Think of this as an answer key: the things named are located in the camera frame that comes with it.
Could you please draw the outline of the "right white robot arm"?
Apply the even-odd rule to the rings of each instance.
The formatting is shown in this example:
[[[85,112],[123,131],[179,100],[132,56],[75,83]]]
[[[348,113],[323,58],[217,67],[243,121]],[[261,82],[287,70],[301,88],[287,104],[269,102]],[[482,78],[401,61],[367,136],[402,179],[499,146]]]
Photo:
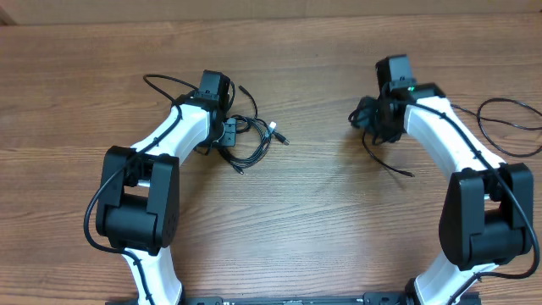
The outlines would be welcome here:
[[[534,230],[534,178],[525,164],[508,164],[459,120],[434,84],[397,87],[363,97],[349,123],[373,144],[408,134],[448,178],[439,222],[441,252],[403,292],[370,292],[366,304],[479,304],[468,289],[485,277],[526,279],[539,268]]]

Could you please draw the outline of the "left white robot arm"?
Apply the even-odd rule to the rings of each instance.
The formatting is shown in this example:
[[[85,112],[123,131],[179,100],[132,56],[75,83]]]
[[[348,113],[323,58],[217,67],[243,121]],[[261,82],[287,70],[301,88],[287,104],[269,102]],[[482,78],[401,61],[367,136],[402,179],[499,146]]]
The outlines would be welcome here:
[[[125,259],[138,291],[134,304],[183,300],[170,249],[180,218],[180,166],[197,147],[221,141],[234,96],[229,77],[206,70],[199,86],[169,98],[169,116],[155,131],[104,156],[84,235],[97,250]]]

